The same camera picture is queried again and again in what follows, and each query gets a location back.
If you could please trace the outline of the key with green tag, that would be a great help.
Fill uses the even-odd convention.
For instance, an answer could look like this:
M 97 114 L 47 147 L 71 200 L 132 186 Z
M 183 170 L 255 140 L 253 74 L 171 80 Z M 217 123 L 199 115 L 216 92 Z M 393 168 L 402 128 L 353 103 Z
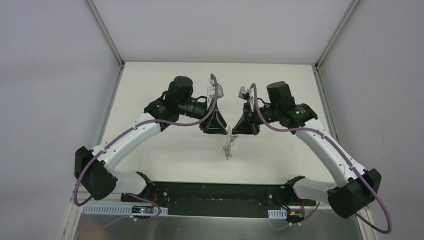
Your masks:
M 230 137 L 230 144 L 233 144 L 233 143 L 234 143 L 234 141 L 235 141 L 237 138 L 238 138 L 238 135 L 232 135 L 232 136 Z

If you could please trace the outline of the large metal keyring with clips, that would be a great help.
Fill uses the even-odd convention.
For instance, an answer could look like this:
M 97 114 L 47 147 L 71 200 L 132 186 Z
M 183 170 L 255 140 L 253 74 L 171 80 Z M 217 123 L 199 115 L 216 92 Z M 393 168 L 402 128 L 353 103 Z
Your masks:
M 226 142 L 222 147 L 226 160 L 229 160 L 232 157 L 232 154 L 231 154 L 232 146 L 233 146 L 233 135 L 232 135 L 231 126 L 228 125 L 226 128 Z

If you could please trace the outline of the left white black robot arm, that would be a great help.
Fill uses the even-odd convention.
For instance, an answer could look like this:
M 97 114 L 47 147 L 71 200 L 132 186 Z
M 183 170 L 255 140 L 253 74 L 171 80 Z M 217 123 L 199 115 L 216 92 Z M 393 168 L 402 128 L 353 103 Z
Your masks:
M 193 97 L 192 79 L 176 76 L 168 89 L 150 102 L 125 129 L 93 148 L 80 147 L 74 160 L 74 202 L 80 205 L 80 187 L 88 191 L 89 199 L 96 201 L 112 193 L 133 194 L 140 202 L 149 201 L 153 189 L 147 177 L 115 168 L 138 146 L 169 126 L 198 126 L 204 134 L 227 135 L 228 126 L 218 108 L 218 99 L 224 96 L 223 87 L 214 74 L 210 74 L 209 82 L 206 95 Z

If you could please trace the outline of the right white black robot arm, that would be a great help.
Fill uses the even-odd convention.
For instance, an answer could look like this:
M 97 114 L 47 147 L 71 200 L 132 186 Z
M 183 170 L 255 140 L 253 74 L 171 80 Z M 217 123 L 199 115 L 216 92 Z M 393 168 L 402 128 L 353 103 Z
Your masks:
M 295 103 L 287 83 L 271 83 L 266 90 L 269 102 L 259 107 L 253 88 L 240 88 L 238 97 L 245 103 L 232 134 L 258 135 L 260 125 L 278 122 L 284 132 L 292 133 L 313 151 L 333 178 L 333 182 L 324 182 L 297 176 L 287 182 L 284 200 L 290 205 L 303 199 L 322 202 L 344 219 L 373 202 L 381 174 L 358 163 L 335 142 L 310 106 Z

